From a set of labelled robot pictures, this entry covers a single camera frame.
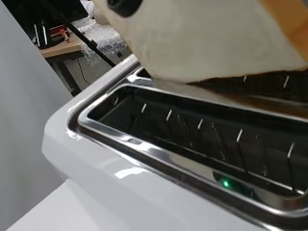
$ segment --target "glossy white surface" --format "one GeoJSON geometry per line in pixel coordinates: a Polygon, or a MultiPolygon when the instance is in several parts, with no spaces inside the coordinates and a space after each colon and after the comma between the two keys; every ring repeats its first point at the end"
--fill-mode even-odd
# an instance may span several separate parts
{"type": "Polygon", "coordinates": [[[112,213],[67,180],[8,231],[116,231],[117,224],[112,213]]]}
{"type": "Polygon", "coordinates": [[[139,167],[136,161],[110,147],[67,129],[67,121],[78,106],[111,82],[110,74],[125,62],[51,117],[43,142],[47,159],[113,214],[117,230],[261,230],[139,167]]]}
{"type": "Polygon", "coordinates": [[[47,119],[71,96],[0,1],[0,230],[63,180],[41,153],[47,119]]]}

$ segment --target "metal slot rim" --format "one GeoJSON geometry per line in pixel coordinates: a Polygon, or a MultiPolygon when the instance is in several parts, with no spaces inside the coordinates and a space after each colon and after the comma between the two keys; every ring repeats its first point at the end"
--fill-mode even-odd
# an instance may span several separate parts
{"type": "MultiPolygon", "coordinates": [[[[99,133],[99,135],[102,135],[102,136],[105,136],[109,139],[112,139],[114,141],[119,141],[119,139],[113,137],[113,136],[110,136],[108,134],[106,134],[106,129],[109,128],[107,126],[104,126],[103,124],[100,124],[94,120],[91,120],[88,118],[88,114],[91,112],[92,109],[94,109],[96,106],[98,106],[100,103],[102,103],[109,95],[113,94],[115,91],[119,90],[119,89],[122,89],[122,88],[125,88],[125,87],[136,87],[132,84],[127,84],[127,83],[123,83],[117,87],[115,87],[114,89],[110,90],[109,94],[104,94],[102,95],[99,99],[97,99],[96,101],[94,101],[93,103],[91,103],[83,112],[80,113],[79,117],[78,117],[78,123],[88,129],[90,129],[91,131],[95,132],[95,133],[99,133]]],[[[125,136],[129,139],[131,139],[132,141],[137,141],[137,142],[143,142],[145,145],[151,145],[151,146],[155,146],[151,143],[148,143],[148,142],[145,142],[145,141],[141,141],[139,139],[136,139],[130,135],[127,135],[125,133],[121,133],[121,132],[118,132],[117,131],[117,134],[119,136],[125,136]]],[[[159,148],[157,146],[155,146],[157,150],[161,151],[162,152],[162,148],[159,148]]],[[[274,209],[268,205],[264,205],[264,204],[260,204],[260,203],[256,203],[255,201],[253,200],[247,200],[247,198],[245,197],[242,197],[240,196],[240,199],[243,199],[245,200],[247,203],[252,203],[254,204],[255,206],[258,206],[258,207],[261,207],[273,214],[276,214],[278,216],[283,216],[283,217],[302,217],[303,216],[303,213],[305,212],[308,212],[308,208],[306,209],[301,209],[300,211],[297,211],[297,210],[294,210],[294,211],[283,211],[283,210],[278,210],[278,209],[274,209]]]]}

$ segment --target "cable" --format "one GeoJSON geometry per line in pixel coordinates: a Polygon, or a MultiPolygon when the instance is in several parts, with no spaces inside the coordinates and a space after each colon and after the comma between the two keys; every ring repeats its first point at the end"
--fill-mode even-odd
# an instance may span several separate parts
{"type": "Polygon", "coordinates": [[[86,80],[85,76],[84,76],[84,71],[83,71],[83,68],[81,67],[80,63],[79,63],[79,59],[77,59],[77,63],[79,65],[79,68],[80,68],[80,72],[81,72],[81,75],[83,76],[83,79],[85,80],[85,82],[89,85],[91,85],[91,83],[89,81],[86,80]]]}

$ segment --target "floor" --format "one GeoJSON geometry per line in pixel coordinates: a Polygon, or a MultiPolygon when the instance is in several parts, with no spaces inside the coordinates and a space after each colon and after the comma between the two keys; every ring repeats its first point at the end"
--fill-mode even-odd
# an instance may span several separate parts
{"type": "MultiPolygon", "coordinates": [[[[118,57],[111,57],[111,58],[115,63],[118,63],[119,61],[122,61],[126,57],[128,57],[130,53],[129,51],[124,51],[122,52],[122,55],[123,57],[121,57],[120,59],[118,57]]],[[[103,76],[108,70],[111,69],[111,67],[103,60],[98,61],[95,64],[92,64],[86,58],[79,58],[77,60],[65,61],[65,64],[69,69],[71,75],[76,80],[78,86],[81,88],[81,90],[86,89],[87,86],[95,82],[97,79],[103,76]]],[[[63,80],[64,84],[67,87],[67,84],[64,81],[64,78],[60,73],[60,71],[53,65],[52,68],[55,70],[58,76],[63,80]]]]}

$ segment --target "stainless steel trim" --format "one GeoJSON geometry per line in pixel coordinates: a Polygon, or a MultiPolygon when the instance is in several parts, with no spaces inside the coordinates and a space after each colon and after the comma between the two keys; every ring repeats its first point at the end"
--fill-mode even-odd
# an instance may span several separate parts
{"type": "MultiPolygon", "coordinates": [[[[303,122],[308,122],[308,117],[302,115],[293,115],[292,112],[290,112],[289,114],[285,114],[277,112],[276,110],[272,111],[269,108],[266,109],[258,108],[253,106],[252,104],[247,105],[241,101],[232,100],[222,94],[217,94],[209,90],[202,90],[192,86],[182,86],[169,82],[153,81],[151,79],[138,76],[138,73],[141,72],[141,70],[142,68],[137,69],[137,71],[135,71],[134,74],[114,84],[112,87],[106,90],[106,92],[100,98],[98,98],[88,107],[86,107],[86,109],[83,112],[81,112],[78,116],[78,124],[94,132],[99,136],[103,136],[111,141],[116,141],[117,143],[129,147],[130,149],[135,150],[152,160],[155,160],[165,166],[175,168],[179,172],[183,172],[184,174],[190,175],[194,179],[197,179],[198,181],[203,182],[206,185],[209,185],[216,189],[220,189],[225,193],[229,193],[239,198],[240,200],[252,204],[258,208],[261,208],[273,215],[282,218],[304,218],[308,216],[307,192],[298,191],[297,193],[301,195],[297,197],[283,197],[281,195],[268,192],[264,189],[253,186],[251,184],[247,184],[246,182],[243,182],[232,176],[228,176],[233,180],[237,181],[239,184],[246,185],[248,188],[254,190],[258,194],[258,196],[263,198],[263,202],[253,200],[236,192],[232,192],[219,185],[213,176],[213,172],[224,175],[225,173],[217,171],[210,167],[203,166],[197,162],[194,162],[176,153],[165,150],[159,146],[134,138],[130,135],[117,131],[114,128],[96,122],[90,119],[88,117],[88,114],[117,90],[125,87],[134,87],[146,90],[154,90],[161,93],[173,94],[179,97],[187,97],[190,99],[202,100],[209,103],[219,104],[225,107],[231,106],[233,108],[249,110],[255,113],[266,113],[272,116],[280,116],[288,119],[297,119],[303,122]]],[[[146,104],[143,105],[141,109],[142,113],[145,111],[146,106],[147,106],[146,104]]],[[[169,111],[166,120],[170,118],[171,114],[172,110],[169,111]]],[[[197,127],[198,129],[200,129],[199,127],[201,126],[202,122],[203,120],[201,119],[197,127]]],[[[240,131],[237,138],[237,142],[240,141],[242,133],[243,130],[240,131]]],[[[292,153],[292,147],[290,147],[289,151],[290,158],[291,158],[291,153],[292,153]]]]}

